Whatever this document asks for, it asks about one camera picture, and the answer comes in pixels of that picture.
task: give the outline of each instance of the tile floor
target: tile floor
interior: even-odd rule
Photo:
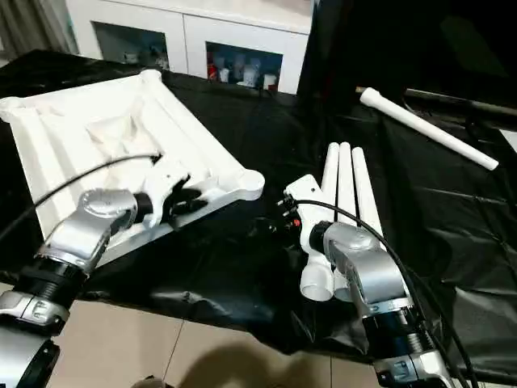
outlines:
[[[177,388],[378,387],[368,365],[285,356],[244,332],[103,303],[76,302],[55,342],[50,388],[130,388],[151,374]]]

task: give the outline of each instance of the black plastic sheet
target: black plastic sheet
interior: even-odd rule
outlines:
[[[34,52],[0,71],[0,97],[34,95],[137,74],[141,68]],[[386,238],[433,288],[476,371],[517,382],[517,180],[499,131],[440,125],[501,162],[488,172],[422,135],[354,105],[260,94],[165,73],[164,83],[246,168],[263,173],[259,200],[239,201],[99,268],[84,298],[246,330],[281,352],[368,361],[353,306],[299,291],[306,255],[276,202],[305,174],[321,178],[326,147],[364,148]],[[30,204],[10,128],[0,123],[0,226]],[[41,243],[36,215],[0,242],[0,280],[14,281]],[[439,318],[450,355],[462,361]]]

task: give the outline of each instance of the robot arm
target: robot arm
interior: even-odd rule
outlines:
[[[106,250],[110,237],[142,221],[153,208],[146,194],[128,190],[85,192],[0,296],[0,386],[43,387],[59,357],[50,340]]]
[[[329,221],[327,209],[298,205],[296,200],[327,203],[311,175],[289,184],[285,195],[282,202],[289,209],[285,214],[296,210],[301,219],[302,249],[310,255],[323,254],[346,275],[380,385],[453,388],[404,277],[380,242],[364,229]]]

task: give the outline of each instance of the white plastic tray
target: white plastic tray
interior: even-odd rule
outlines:
[[[177,217],[174,229],[235,200],[255,200],[264,178],[244,168],[162,84],[156,70],[24,99],[0,99],[0,118],[10,123],[23,171],[37,200],[76,174],[124,154],[158,151],[177,158],[208,205]],[[56,194],[37,210],[41,231],[71,214],[90,188],[141,190],[150,162],[135,160],[100,171]],[[170,233],[173,227],[143,225],[112,239],[99,265]]]

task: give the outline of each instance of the white pvc pipe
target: white pvc pipe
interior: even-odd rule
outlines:
[[[311,254],[301,273],[300,292],[317,302],[328,301],[334,293],[334,276],[329,260],[322,254]]]
[[[339,144],[330,143],[326,153],[325,169],[323,170],[322,191],[328,198],[327,203],[334,205],[336,203],[336,191],[338,188],[338,164],[339,164]]]
[[[355,216],[354,170],[350,144],[346,142],[339,146],[338,207]],[[338,214],[338,221],[355,226],[355,222],[342,214]]]
[[[357,192],[359,217],[382,236],[379,213],[377,212],[372,182],[368,174],[363,149],[357,147],[352,150],[352,161],[354,163],[355,190]]]
[[[421,119],[420,117],[408,112],[402,107],[399,107],[390,100],[384,98],[378,91],[367,88],[361,95],[361,103],[378,109],[384,114],[400,121],[401,123],[419,131],[421,134],[426,135],[434,141],[448,147],[449,149],[456,151],[458,154],[469,158],[473,162],[483,166],[488,170],[493,170],[498,166],[499,162],[492,159],[490,156],[483,154],[481,151],[476,150],[472,146],[462,142],[460,139],[450,135],[435,125]]]
[[[338,202],[339,208],[355,215],[354,171],[350,144],[343,142],[339,146],[338,167]],[[338,214],[338,221],[355,226],[350,218]],[[343,302],[352,302],[350,286],[346,274],[334,269],[334,296]]]
[[[339,144],[330,143],[326,154],[322,177],[324,201],[334,205],[338,186]],[[325,210],[327,221],[334,220],[334,212]],[[329,260],[320,253],[309,254],[307,265],[301,273],[300,291],[304,297],[323,302],[332,298],[334,293],[334,276]]]

